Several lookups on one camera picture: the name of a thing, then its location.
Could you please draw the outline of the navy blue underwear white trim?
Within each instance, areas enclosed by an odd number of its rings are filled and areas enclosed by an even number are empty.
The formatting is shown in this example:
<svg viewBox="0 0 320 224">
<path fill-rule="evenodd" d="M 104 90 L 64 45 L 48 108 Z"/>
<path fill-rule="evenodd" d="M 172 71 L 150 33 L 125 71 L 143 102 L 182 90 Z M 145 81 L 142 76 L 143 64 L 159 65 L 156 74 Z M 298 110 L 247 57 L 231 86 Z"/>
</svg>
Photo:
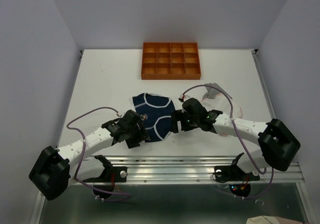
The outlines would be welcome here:
<svg viewBox="0 0 320 224">
<path fill-rule="evenodd" d="M 142 119 L 147 143 L 161 142 L 170 135 L 172 112 L 176 110 L 171 98 L 145 92 L 133 96 L 130 104 Z"/>
</svg>

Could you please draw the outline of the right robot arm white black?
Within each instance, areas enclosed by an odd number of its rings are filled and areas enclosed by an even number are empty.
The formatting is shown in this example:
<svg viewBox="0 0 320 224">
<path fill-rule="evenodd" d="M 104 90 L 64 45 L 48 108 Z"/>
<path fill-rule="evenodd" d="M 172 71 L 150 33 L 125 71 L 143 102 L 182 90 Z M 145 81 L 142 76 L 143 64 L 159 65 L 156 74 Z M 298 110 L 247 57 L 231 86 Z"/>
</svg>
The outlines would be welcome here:
<svg viewBox="0 0 320 224">
<path fill-rule="evenodd" d="M 239 154 L 228 167 L 227 173 L 235 179 L 242 179 L 248 173 L 266 168 L 285 172 L 301 144 L 287 126 L 279 119 L 256 122 L 234 118 L 220 110 L 206 110 L 195 98 L 182 103 L 182 108 L 171 114 L 171 132 L 188 132 L 201 129 L 219 135 L 237 137 L 259 148 Z"/>
</svg>

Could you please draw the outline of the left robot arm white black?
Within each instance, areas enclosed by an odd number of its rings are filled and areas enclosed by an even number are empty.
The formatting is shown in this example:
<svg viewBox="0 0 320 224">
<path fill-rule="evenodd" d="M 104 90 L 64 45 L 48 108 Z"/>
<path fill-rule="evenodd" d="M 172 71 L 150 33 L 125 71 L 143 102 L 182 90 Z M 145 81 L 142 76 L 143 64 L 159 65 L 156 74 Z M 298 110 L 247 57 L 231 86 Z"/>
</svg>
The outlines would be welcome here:
<svg viewBox="0 0 320 224">
<path fill-rule="evenodd" d="M 81 183 L 77 175 L 82 161 L 96 152 L 117 143 L 126 142 L 128 148 L 140 146 L 149 138 L 139 114 L 128 110 L 122 117 L 107 121 L 86 136 L 69 145 L 43 149 L 30 171 L 29 179 L 48 201 L 59 197 L 69 186 L 70 179 Z"/>
</svg>

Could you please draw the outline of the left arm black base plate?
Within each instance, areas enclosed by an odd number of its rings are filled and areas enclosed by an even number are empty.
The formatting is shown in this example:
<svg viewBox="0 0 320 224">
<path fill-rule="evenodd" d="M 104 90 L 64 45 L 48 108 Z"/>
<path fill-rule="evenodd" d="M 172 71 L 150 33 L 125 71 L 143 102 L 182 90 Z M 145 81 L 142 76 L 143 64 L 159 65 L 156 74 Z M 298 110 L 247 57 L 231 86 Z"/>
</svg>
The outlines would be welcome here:
<svg viewBox="0 0 320 224">
<path fill-rule="evenodd" d="M 104 167 L 98 176 L 90 174 L 88 178 L 83 178 L 83 181 L 85 183 L 125 183 L 127 174 L 126 166 Z"/>
</svg>

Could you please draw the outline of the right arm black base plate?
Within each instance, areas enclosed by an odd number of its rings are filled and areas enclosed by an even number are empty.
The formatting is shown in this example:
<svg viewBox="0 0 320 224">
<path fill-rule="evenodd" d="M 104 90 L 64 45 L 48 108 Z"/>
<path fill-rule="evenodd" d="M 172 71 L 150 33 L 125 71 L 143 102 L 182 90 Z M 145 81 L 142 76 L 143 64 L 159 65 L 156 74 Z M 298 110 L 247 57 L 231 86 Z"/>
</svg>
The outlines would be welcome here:
<svg viewBox="0 0 320 224">
<path fill-rule="evenodd" d="M 254 175 L 252 172 L 245 173 L 236 165 L 218 165 L 214 167 L 214 179 L 219 183 L 225 182 L 242 182 L 259 181 L 260 176 Z"/>
</svg>

